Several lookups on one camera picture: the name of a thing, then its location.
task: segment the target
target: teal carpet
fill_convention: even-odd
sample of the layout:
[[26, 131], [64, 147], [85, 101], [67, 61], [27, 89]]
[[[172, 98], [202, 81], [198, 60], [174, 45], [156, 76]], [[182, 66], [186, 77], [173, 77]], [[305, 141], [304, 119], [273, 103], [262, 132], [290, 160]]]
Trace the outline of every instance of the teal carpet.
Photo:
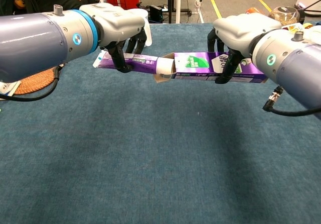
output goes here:
[[[144, 54], [206, 51], [211, 27], [152, 25]], [[0, 102], [0, 223], [319, 223], [320, 121], [264, 112], [271, 81], [157, 84], [97, 54]]]

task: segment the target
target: woven placemat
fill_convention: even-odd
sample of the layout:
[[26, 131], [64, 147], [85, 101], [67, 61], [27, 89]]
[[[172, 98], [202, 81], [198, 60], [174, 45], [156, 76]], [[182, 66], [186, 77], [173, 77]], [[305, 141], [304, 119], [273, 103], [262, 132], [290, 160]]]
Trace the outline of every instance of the woven placemat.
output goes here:
[[54, 81], [54, 68], [39, 72], [21, 80], [21, 84], [15, 91], [16, 95], [23, 95], [39, 91], [49, 86]]

